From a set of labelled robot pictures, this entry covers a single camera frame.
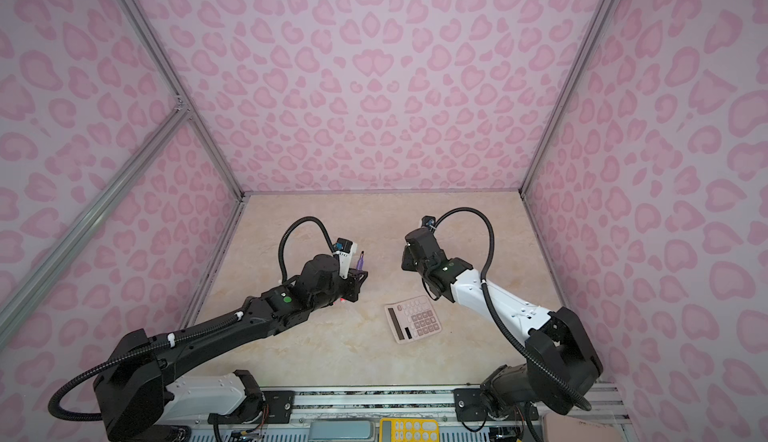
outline patterned backdrop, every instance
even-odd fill
[[[175,105],[114,0],[0,0],[0,306]]]
[[[246,189],[515,188],[598,0],[140,0]]]
[[[179,327],[233,204],[183,126],[0,354],[0,438],[104,438],[101,422],[48,415],[48,399],[106,360],[125,333]],[[64,406],[98,410],[91,381]]]
[[[622,0],[533,206],[647,442],[768,439],[768,0]]]

